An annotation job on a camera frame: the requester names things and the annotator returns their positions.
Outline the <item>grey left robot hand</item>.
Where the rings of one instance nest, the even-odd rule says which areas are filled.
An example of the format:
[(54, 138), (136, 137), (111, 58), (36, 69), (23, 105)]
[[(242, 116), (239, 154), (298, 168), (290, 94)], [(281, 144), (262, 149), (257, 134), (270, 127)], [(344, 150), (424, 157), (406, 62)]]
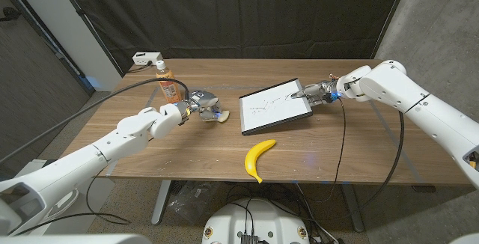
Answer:
[(219, 98), (208, 92), (196, 90), (188, 93), (184, 100), (176, 104), (182, 119), (185, 121), (191, 113), (197, 112), (202, 121), (222, 122), (228, 117), (228, 113), (224, 115), (221, 109)]

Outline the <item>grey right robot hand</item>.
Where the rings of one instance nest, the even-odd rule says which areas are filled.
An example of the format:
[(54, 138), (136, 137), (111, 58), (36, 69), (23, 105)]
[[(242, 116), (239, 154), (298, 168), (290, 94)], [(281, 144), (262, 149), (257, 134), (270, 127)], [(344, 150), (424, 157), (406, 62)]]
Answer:
[(321, 81), (306, 85), (300, 91), (290, 95), (293, 99), (305, 98), (308, 101), (309, 106), (333, 103), (339, 98), (339, 96), (336, 80)]

